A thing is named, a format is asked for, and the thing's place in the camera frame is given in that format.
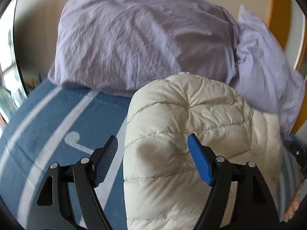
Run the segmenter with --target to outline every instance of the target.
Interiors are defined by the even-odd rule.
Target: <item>wall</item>
[[[224,6],[236,19],[242,3],[264,21],[271,0],[210,0]],[[46,77],[56,50],[57,25],[67,0],[18,0],[14,25],[16,57],[23,73]]]

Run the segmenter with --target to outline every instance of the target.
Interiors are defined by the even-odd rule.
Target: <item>puffer jacket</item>
[[[133,96],[127,122],[123,165],[129,230],[194,228],[210,188],[188,151],[191,133],[230,162],[254,161],[275,199],[278,118],[251,109],[228,85],[189,73],[153,81]],[[222,224],[230,220],[235,188]]]

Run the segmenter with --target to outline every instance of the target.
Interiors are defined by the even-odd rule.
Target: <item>bed sheet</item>
[[[118,152],[96,193],[111,226],[127,229],[122,157],[129,104],[130,98],[89,89],[63,89],[49,81],[33,91],[0,138],[0,195],[24,228],[49,165],[74,164],[116,135]],[[72,206],[77,223],[82,225],[73,185],[69,186]]]

